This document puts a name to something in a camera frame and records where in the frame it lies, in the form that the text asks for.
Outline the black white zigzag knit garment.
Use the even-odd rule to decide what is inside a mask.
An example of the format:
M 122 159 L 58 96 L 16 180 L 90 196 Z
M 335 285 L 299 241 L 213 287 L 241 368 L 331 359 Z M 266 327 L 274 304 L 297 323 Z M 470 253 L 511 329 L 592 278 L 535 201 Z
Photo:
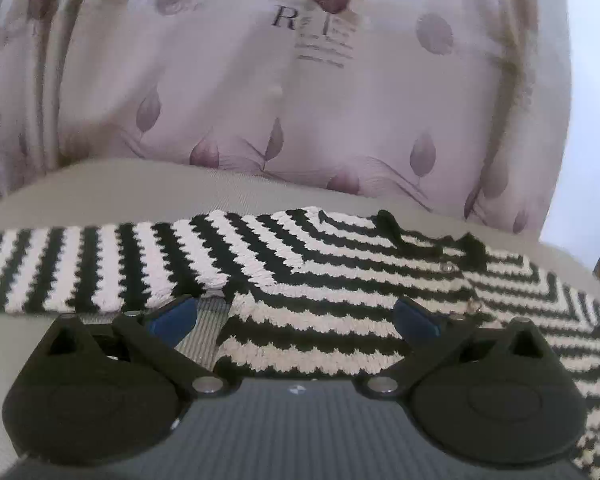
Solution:
M 572 460 L 600 479 L 600 302 L 524 255 L 407 231 L 387 211 L 320 208 L 0 232 L 0 312 L 146 311 L 183 295 L 230 307 L 217 370 L 275 378 L 398 362 L 407 345 L 391 310 L 401 298 L 442 314 L 481 311 L 491 327 L 528 318 L 584 396 Z

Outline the beige ribbed bed sheet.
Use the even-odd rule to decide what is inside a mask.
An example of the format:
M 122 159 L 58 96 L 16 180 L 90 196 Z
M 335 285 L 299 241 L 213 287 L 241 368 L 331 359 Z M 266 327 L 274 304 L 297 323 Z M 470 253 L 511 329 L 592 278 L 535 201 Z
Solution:
M 526 316 L 588 406 L 573 463 L 600 479 L 600 280 L 565 252 L 394 198 L 163 162 L 89 162 L 0 201 L 0 312 L 116 314 L 217 296 L 212 363 L 282 378 L 405 356 L 390 311 Z

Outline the pink leaf pattern curtain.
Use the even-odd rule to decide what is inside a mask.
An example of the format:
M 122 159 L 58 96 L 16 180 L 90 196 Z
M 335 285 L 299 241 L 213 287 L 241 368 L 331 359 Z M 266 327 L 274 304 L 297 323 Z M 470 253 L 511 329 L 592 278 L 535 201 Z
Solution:
M 0 198 L 124 157 L 535 236 L 570 90 L 567 0 L 0 0 Z

